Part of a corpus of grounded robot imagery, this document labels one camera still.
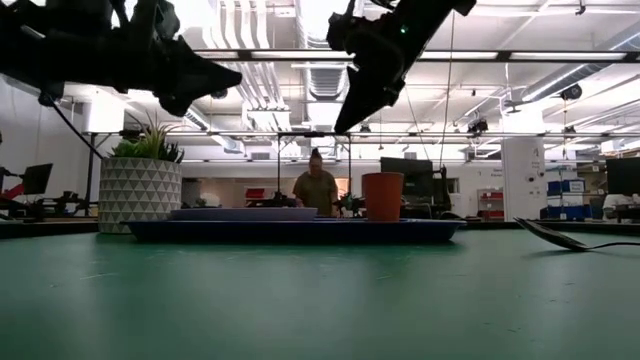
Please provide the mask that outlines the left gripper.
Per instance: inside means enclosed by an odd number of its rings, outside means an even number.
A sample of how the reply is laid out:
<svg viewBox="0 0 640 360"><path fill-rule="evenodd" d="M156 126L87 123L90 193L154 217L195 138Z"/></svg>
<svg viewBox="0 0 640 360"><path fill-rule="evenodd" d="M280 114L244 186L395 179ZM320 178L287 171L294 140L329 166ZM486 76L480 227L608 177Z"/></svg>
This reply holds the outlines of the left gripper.
<svg viewBox="0 0 640 360"><path fill-rule="evenodd" d="M182 36L173 3L138 1L128 14L126 2L110 0L118 19L111 31L108 84L121 93L149 90L168 113L183 117L200 94L237 86L243 77L197 55Z"/></svg>

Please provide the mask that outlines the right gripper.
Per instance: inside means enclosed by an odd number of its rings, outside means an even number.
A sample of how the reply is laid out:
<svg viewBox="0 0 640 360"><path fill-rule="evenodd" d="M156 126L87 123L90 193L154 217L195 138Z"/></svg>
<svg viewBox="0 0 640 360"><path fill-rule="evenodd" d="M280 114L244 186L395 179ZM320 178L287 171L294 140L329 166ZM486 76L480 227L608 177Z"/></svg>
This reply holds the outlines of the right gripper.
<svg viewBox="0 0 640 360"><path fill-rule="evenodd" d="M388 12L376 20L347 13L330 15L329 47L353 56L347 69L349 90L334 125L336 134L396 103L400 86L406 84L414 22L413 12Z"/></svg>

